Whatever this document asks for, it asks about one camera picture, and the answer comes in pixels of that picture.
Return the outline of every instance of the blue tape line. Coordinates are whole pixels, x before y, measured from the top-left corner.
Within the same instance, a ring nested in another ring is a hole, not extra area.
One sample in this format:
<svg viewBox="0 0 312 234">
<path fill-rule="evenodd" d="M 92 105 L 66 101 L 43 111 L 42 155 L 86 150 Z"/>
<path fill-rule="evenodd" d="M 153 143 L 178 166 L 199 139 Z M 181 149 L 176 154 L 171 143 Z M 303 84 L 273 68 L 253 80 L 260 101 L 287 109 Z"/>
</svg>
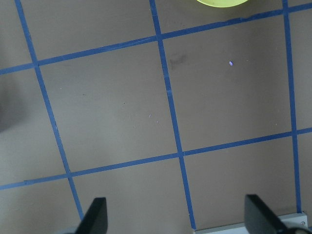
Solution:
<svg viewBox="0 0 312 234">
<path fill-rule="evenodd" d="M 164 48 L 163 41 L 162 41 L 162 34 L 161 34 L 160 25 L 159 25 L 155 0 L 150 0 L 150 7 L 151 7 L 151 13 L 152 13 L 153 22 L 154 22 L 154 28 L 155 28 L 155 32 L 156 32 L 156 38 L 157 38 L 157 42 L 158 42 L 161 67 L 162 67 L 164 80 L 165 80 L 165 86 L 166 86 L 166 90 L 167 90 L 168 103 L 169 103 L 169 108 L 170 108 L 173 130 L 174 130 L 174 134 L 175 134 L 176 148 L 177 148 L 177 152 L 179 155 L 180 168 L 181 168 L 182 180 L 183 180 L 183 185 L 184 185 L 184 192 L 185 192 L 186 203 L 187 203 L 189 216 L 190 216 L 190 223 L 191 223 L 191 227 L 195 230 L 196 224 L 195 224 L 195 218 L 194 218 L 194 213 L 193 213 L 191 194 L 190 194 L 189 184 L 188 184 L 188 180 L 187 180 L 186 169 L 185 169 L 185 165 L 184 165 L 181 139 L 180 139 L 179 128 L 178 128 L 177 119 L 176 119 L 175 104 L 174 104 L 174 99 L 173 99 L 173 95 L 172 95 L 172 89 L 171 89 L 171 84 L 170 84 L 165 48 Z"/>
<path fill-rule="evenodd" d="M 189 187 L 189 183 L 187 180 L 187 173 L 186 173 L 186 168 L 185 168 L 184 157 L 182 157 L 182 156 L 179 157 L 179 162 L 180 162 L 180 168 L 181 168 L 181 172 L 182 172 L 182 180 L 183 180 L 184 192 L 185 192 L 185 196 L 186 196 L 187 209 L 189 211 L 189 217 L 190 217 L 190 221 L 191 221 L 191 227 L 194 230 L 196 230 L 195 216 L 194 216 L 194 212 L 193 212 L 190 187 Z"/>
<path fill-rule="evenodd" d="M 304 11 L 304 10 L 308 10 L 308 9 L 312 9 L 312 2 L 311 3 L 307 3 L 307 4 L 303 4 L 303 5 L 299 5 L 299 6 L 292 6 L 288 8 L 288 12 L 297 12 L 297 11 Z"/>
<path fill-rule="evenodd" d="M 44 182 L 48 182 L 48 181 L 65 179 L 65 178 L 67 178 L 67 175 L 66 174 L 62 174 L 62 175 L 49 176 L 49 177 L 45 177 L 45 178 L 24 180 L 22 182 L 0 185 L 0 190 L 12 189 L 12 188 L 17 188 L 17 187 L 23 187 L 23 186 L 27 186 L 27 185 L 44 183 Z"/>
<path fill-rule="evenodd" d="M 13 72 L 19 72 L 19 71 L 23 71 L 23 70 L 27 70 L 31 68 L 34 68 L 33 63 L 26 63 L 26 64 L 14 66 L 14 67 L 3 68 L 3 69 L 0 69 L 0 75 L 9 74 Z"/>
<path fill-rule="evenodd" d="M 307 4 L 303 4 L 303 5 L 290 7 L 288 12 L 297 12 L 297 11 L 302 11 L 302 10 L 308 10 L 311 8 L 312 8 L 312 3 L 307 3 Z M 226 22 L 215 22 L 215 23 L 210 23 L 210 24 L 201 25 L 201 26 L 197 26 L 197 27 L 192 27 L 192 28 L 187 28 L 187 29 L 183 29 L 183 30 L 165 33 L 165 34 L 162 34 L 162 38 L 167 39 L 167 38 L 172 38 L 172 37 L 178 37 L 178 36 L 182 36 L 182 35 L 186 35 L 186 34 L 190 34 L 190 33 L 202 32 L 202 31 L 215 29 L 215 28 L 219 28 L 219 27 L 224 27 L 224 26 L 228 26 L 228 25 L 232 25 L 232 24 L 238 24 L 238 23 L 248 22 L 248 21 L 252 21 L 252 20 L 259 20 L 259 19 L 274 17 L 274 16 L 278 16 L 278 15 L 282 15 L 282 14 L 283 14 L 282 10 L 263 12 L 263 13 L 255 14 L 255 15 L 250 16 L 248 18 L 236 18 L 236 19 L 228 20 Z M 123 43 L 117 43 L 114 45 L 108 45 L 108 46 L 103 46 L 100 48 L 85 50 L 85 51 L 81 51 L 81 52 L 75 52 L 75 53 L 57 56 L 57 57 L 53 57 L 53 58 L 42 59 L 42 60 L 38 61 L 38 64 L 39 65 L 47 65 L 47 64 L 51 64 L 51 63 L 60 62 L 60 61 L 76 59 L 76 58 L 80 58 L 80 57 L 84 57 L 84 56 L 89 56 L 89 55 L 104 53 L 104 52 L 113 51 L 113 50 L 117 50 L 117 49 L 121 49 L 121 48 L 126 48 L 126 47 L 130 47 L 130 46 L 145 44 L 145 43 L 149 43 L 149 42 L 153 42 L 153 41 L 156 41 L 156 36 L 131 40 L 131 41 L 123 42 Z M 4 68 L 4 69 L 0 70 L 0 75 L 12 73 L 12 72 L 16 72 L 16 71 L 22 71 L 22 70 L 30 69 L 33 67 L 34 67 L 33 64 L 28 63 L 28 64 L 19 65 L 16 67 Z"/>
<path fill-rule="evenodd" d="M 27 25 L 27 22 L 26 22 L 26 18 L 25 18 L 24 12 L 23 12 L 23 7 L 21 5 L 20 0 L 15 0 L 15 5 L 16 5 L 16 8 L 17 8 L 17 11 L 18 11 L 18 14 L 19 14 L 20 23 L 21 23 L 21 26 L 22 26 L 22 29 L 23 29 L 23 32 L 24 32 L 24 35 L 25 35 L 25 39 L 26 39 L 26 43 L 27 43 L 27 46 L 28 46 L 28 50 L 29 50 L 29 53 L 30 53 L 31 60 L 33 62 L 37 62 L 36 52 L 35 52 L 33 43 L 31 41 L 28 25 Z"/>
<path fill-rule="evenodd" d="M 296 191 L 296 205 L 297 205 L 297 212 L 301 213 L 302 210 L 301 210 L 301 195 L 300 195 L 298 139 L 297 139 L 296 109 L 295 109 L 294 80 L 293 80 L 293 56 L 292 56 L 291 28 L 290 28 L 287 0 L 283 0 L 283 10 L 284 10 L 283 15 L 284 15 L 286 52 L 287 52 L 289 99 L 290 99 L 290 108 L 291 108 L 292 150 L 293 150 L 294 179 L 295 179 L 295 191 Z"/>
<path fill-rule="evenodd" d="M 279 133 L 279 134 L 274 134 L 274 135 L 269 135 L 269 136 L 262 136 L 262 137 L 248 139 L 248 140 L 241 140 L 241 141 L 235 141 L 235 142 L 225 143 L 221 145 L 209 146 L 209 147 L 196 149 L 196 150 L 188 150 L 184 152 L 184 155 L 185 156 L 196 155 L 200 153 L 206 153 L 210 151 L 222 150 L 222 149 L 232 148 L 236 146 L 254 144 L 254 143 L 259 143 L 263 141 L 274 140 L 274 139 L 279 139 L 279 138 L 284 138 L 284 137 L 291 137 L 291 136 L 292 136 L 292 132 Z"/>
<path fill-rule="evenodd" d="M 171 158 L 177 158 L 177 157 L 178 157 L 177 153 L 176 154 L 156 156 L 156 157 L 149 157 L 149 158 L 139 159 L 139 160 L 130 161 L 130 162 L 123 162 L 123 163 L 118 163 L 118 164 L 109 165 L 109 166 L 103 166 L 103 167 L 97 167 L 97 168 L 82 170 L 82 171 L 78 171 L 78 172 L 72 172 L 71 174 L 73 177 L 83 176 L 86 174 L 104 172 L 104 171 L 114 170 L 114 169 L 118 169 L 118 168 L 140 165 L 140 164 L 144 164 L 144 163 L 163 161 L 163 160 L 167 160 L 167 159 L 171 159 Z"/>
<path fill-rule="evenodd" d="M 57 56 L 57 57 L 53 57 L 53 58 L 47 58 L 47 59 L 43 59 L 43 60 L 38 61 L 38 64 L 39 64 L 39 66 L 47 65 L 47 64 L 51 64 L 51 63 L 60 62 L 60 61 L 76 59 L 76 58 L 85 57 L 85 56 L 89 56 L 89 55 L 95 55 L 95 54 L 104 53 L 104 52 L 108 52 L 108 51 L 127 48 L 130 46 L 142 45 L 142 44 L 146 44 L 146 43 L 153 42 L 153 41 L 156 41 L 156 36 L 140 38 L 140 39 L 131 40 L 131 41 L 123 42 L 123 43 L 117 43 L 117 44 L 113 44 L 113 45 L 102 46 L 102 47 L 95 48 L 95 49 L 75 52 L 75 53 L 71 53 L 71 54 L 67 54 L 67 55 Z"/>
<path fill-rule="evenodd" d="M 312 133 L 312 128 L 305 128 L 297 130 L 297 134 L 305 134 L 305 133 Z"/>
<path fill-rule="evenodd" d="M 169 108 L 170 108 L 170 113 L 171 113 L 171 120 L 172 120 L 172 124 L 173 124 L 173 128 L 174 128 L 174 134 L 175 134 L 176 147 L 177 147 L 178 153 L 181 153 L 182 152 L 182 146 L 181 146 L 181 141 L 180 141 L 180 136 L 179 136 L 179 129 L 178 129 L 178 125 L 177 125 L 177 120 L 176 120 L 176 111 L 175 111 L 174 99 L 172 96 L 171 84 L 170 84 L 170 79 L 169 79 L 169 72 L 168 72 L 168 67 L 167 67 L 167 60 L 166 60 L 165 49 L 164 49 L 164 45 L 163 45 L 162 37 L 161 37 L 161 31 L 160 31 L 160 25 L 159 25 L 155 0 L 150 0 L 150 6 L 151 6 L 151 12 L 152 12 L 152 16 L 153 16 L 154 27 L 155 27 L 155 32 L 156 32 L 156 37 L 157 37 L 157 42 L 158 42 L 161 67 L 162 67 L 162 71 L 163 71 L 163 75 L 164 75 L 164 79 L 165 79 L 167 97 L 168 97 Z"/>
<path fill-rule="evenodd" d="M 162 34 L 163 39 L 168 39 L 168 38 L 174 38 L 174 37 L 179 37 L 191 33 L 198 33 L 202 31 L 207 31 L 210 29 L 216 29 L 216 28 L 221 28 L 233 24 L 238 24 L 238 23 L 244 23 L 244 22 L 249 22 L 253 20 L 259 20 L 259 19 L 264 19 L 268 17 L 274 17 L 274 16 L 279 16 L 283 14 L 283 10 L 274 10 L 274 11 L 268 11 L 264 13 L 259 13 L 255 14 L 253 16 L 250 16 L 248 18 L 236 18 L 236 19 L 230 19 L 225 22 L 215 22 L 215 23 L 209 23 L 201 26 L 196 26 L 192 28 L 187 28 L 187 29 L 182 29 L 182 30 L 177 30 L 174 32 L 169 32 L 169 33 L 164 33 Z"/>
<path fill-rule="evenodd" d="M 71 177 L 71 174 L 70 174 L 68 161 L 67 161 L 66 154 L 65 154 L 65 151 L 64 151 L 64 147 L 63 147 L 60 135 L 59 135 L 59 130 L 58 130 L 58 127 L 57 127 L 57 124 L 56 124 L 56 121 L 55 121 L 55 117 L 54 117 L 53 111 L 52 111 L 51 103 L 49 101 L 48 93 L 47 93 L 47 90 L 46 90 L 45 85 L 44 85 L 44 81 L 43 81 L 43 77 L 42 77 L 42 74 L 41 74 L 41 70 L 37 66 L 37 67 L 35 67 L 35 71 L 36 71 L 38 83 L 39 83 L 39 86 L 40 86 L 40 89 L 41 89 L 41 93 L 42 93 L 42 96 L 43 96 L 44 104 L 45 104 L 45 107 L 47 109 L 48 116 L 49 116 L 49 119 L 50 119 L 50 122 L 51 122 L 51 125 L 52 125 L 53 133 L 54 133 L 57 145 L 58 145 L 58 150 L 59 150 L 61 159 L 63 161 L 63 165 L 64 165 L 64 168 L 65 168 L 65 171 L 66 171 L 66 174 L 67 174 L 67 178 L 68 178 L 68 182 L 69 182 L 70 188 L 72 190 L 72 194 L 73 194 L 73 197 L 74 197 L 74 200 L 75 200 L 75 204 L 76 204 L 76 207 L 77 207 L 77 210 L 78 210 L 80 218 L 83 219 L 83 212 L 82 212 L 81 204 L 80 204 L 80 201 L 79 201 L 79 198 L 78 198 L 78 194 L 77 194 L 77 191 L 76 191 L 76 188 L 75 188 L 75 185 L 74 185 L 74 181 L 73 181 L 73 179 Z"/>
<path fill-rule="evenodd" d="M 49 101 L 48 93 L 47 93 L 47 90 L 46 90 L 45 85 L 44 85 L 44 81 L 43 81 L 43 78 L 42 78 L 42 74 L 41 74 L 40 68 L 38 66 L 38 60 L 37 60 L 36 52 L 35 52 L 33 43 L 31 41 L 31 36 L 30 36 L 30 33 L 29 33 L 29 29 L 28 29 L 28 26 L 27 26 L 27 22 L 26 22 L 26 18 L 25 18 L 24 12 L 23 12 L 23 8 L 22 8 L 20 0 L 15 0 L 15 4 L 16 4 L 16 8 L 17 8 L 17 11 L 18 11 L 18 14 L 19 14 L 19 19 L 20 19 L 20 22 L 21 22 L 21 25 L 22 25 L 22 28 L 23 28 L 23 32 L 24 32 L 24 35 L 25 35 L 27 46 L 28 46 L 28 49 L 29 49 L 30 57 L 31 57 L 31 59 L 33 61 L 33 64 L 35 66 L 34 69 L 35 69 L 35 72 L 36 72 L 37 80 L 38 80 L 38 83 L 39 83 L 39 86 L 40 86 L 40 90 L 41 90 L 41 93 L 42 93 L 42 96 L 43 96 L 44 104 L 46 106 L 50 122 L 51 122 L 51 125 L 52 125 L 52 129 L 53 129 L 53 132 L 54 132 L 54 135 L 55 135 L 55 139 L 56 139 L 56 142 L 57 142 L 57 145 L 58 145 L 60 156 L 61 156 L 61 159 L 63 161 L 63 165 L 64 165 L 64 168 L 65 168 L 65 171 L 66 171 L 66 175 L 67 175 L 67 178 L 68 178 L 68 182 L 69 182 L 69 185 L 71 187 L 72 194 L 73 194 L 73 197 L 74 197 L 74 200 L 75 200 L 75 203 L 76 203 L 77 211 L 79 213 L 80 218 L 83 219 L 83 212 L 82 212 L 81 204 L 80 204 L 80 201 L 79 201 L 79 198 L 78 198 L 78 194 L 77 194 L 77 191 L 76 191 L 76 188 L 75 188 L 75 185 L 74 185 L 74 181 L 73 181 L 73 179 L 71 177 L 71 174 L 70 174 L 70 169 L 69 169 L 69 166 L 68 166 L 68 162 L 67 162 L 67 158 L 66 158 L 65 151 L 64 151 L 64 148 L 63 148 L 63 144 L 62 144 L 60 136 L 59 136 L 59 131 L 58 131 L 58 128 L 57 128 L 57 125 L 56 125 L 54 114 L 52 112 L 52 107 L 51 107 L 51 104 L 50 104 L 50 101 Z"/>
</svg>

